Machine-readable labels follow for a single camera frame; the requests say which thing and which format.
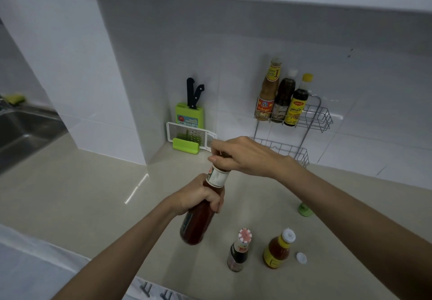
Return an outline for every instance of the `hand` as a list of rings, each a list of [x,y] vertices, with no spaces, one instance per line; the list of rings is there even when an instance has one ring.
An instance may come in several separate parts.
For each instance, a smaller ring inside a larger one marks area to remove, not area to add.
[[[221,195],[218,195],[211,188],[203,185],[206,177],[207,174],[199,174],[189,184],[183,186],[167,198],[177,215],[183,215],[202,200],[210,202],[210,208],[219,213],[223,205],[225,187],[222,188]]]
[[[222,151],[232,158],[219,156]],[[246,136],[227,141],[213,140],[212,153],[208,160],[220,169],[238,170],[248,175],[270,178],[276,178],[278,172],[283,172],[287,164],[295,163],[290,156],[278,154]]]

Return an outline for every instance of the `yellow bottle cap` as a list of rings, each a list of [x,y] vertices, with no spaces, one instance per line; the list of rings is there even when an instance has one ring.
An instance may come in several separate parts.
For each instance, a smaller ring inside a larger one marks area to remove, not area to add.
[[[312,82],[313,79],[314,79],[313,74],[303,74],[303,78],[302,78],[303,82]]]

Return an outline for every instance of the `beige countertop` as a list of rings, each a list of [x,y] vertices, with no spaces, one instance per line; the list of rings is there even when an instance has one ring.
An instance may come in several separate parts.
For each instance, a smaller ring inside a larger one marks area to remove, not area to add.
[[[166,144],[149,166],[139,166],[78,150],[67,134],[0,176],[0,224],[92,258],[165,196],[207,172],[207,156]],[[309,169],[432,241],[430,190],[323,166]],[[315,215],[300,216],[299,199],[279,183],[232,172],[225,186],[223,211],[201,244],[181,241],[183,217],[177,217],[138,276],[204,300],[396,299]],[[226,259],[242,227],[252,231],[253,241],[246,268],[234,273]],[[286,227],[297,236],[291,253],[305,253],[308,263],[290,255],[281,268],[268,269],[263,249]]]

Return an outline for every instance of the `stainless steel sink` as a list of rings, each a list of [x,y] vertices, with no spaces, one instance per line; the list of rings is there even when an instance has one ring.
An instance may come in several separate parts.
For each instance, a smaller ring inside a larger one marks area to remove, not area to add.
[[[0,108],[0,173],[67,131],[55,112],[34,107]]]

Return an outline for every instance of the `knife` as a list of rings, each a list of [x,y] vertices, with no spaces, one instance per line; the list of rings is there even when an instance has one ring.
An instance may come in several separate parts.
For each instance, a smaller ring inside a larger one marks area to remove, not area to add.
[[[192,101],[193,101],[193,98],[194,98],[194,83],[195,83],[195,81],[194,81],[194,79],[192,78],[192,77],[189,77],[187,80],[186,80],[186,87],[187,87],[187,106],[190,108],[191,107],[191,105],[192,105]]]
[[[200,99],[201,93],[203,91],[204,91],[204,84],[198,85],[197,89],[195,90],[195,94],[193,95],[193,99],[189,108],[191,109],[197,108],[197,102]]]

